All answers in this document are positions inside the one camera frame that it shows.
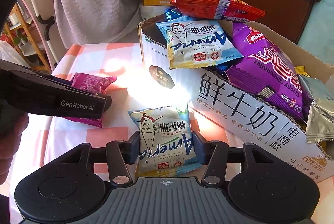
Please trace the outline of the person's left hand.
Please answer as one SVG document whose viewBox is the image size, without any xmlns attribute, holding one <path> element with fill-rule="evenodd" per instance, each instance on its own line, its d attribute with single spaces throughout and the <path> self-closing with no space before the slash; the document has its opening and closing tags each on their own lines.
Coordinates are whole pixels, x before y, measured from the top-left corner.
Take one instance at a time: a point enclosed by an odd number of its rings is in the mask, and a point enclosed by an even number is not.
<svg viewBox="0 0 334 224">
<path fill-rule="evenodd" d="M 0 156 L 0 184 L 3 184 L 8 176 L 13 156 L 18 151 L 21 135 L 27 128 L 29 117 L 24 113 L 12 126 L 6 137 L 1 139 L 1 156 Z"/>
</svg>

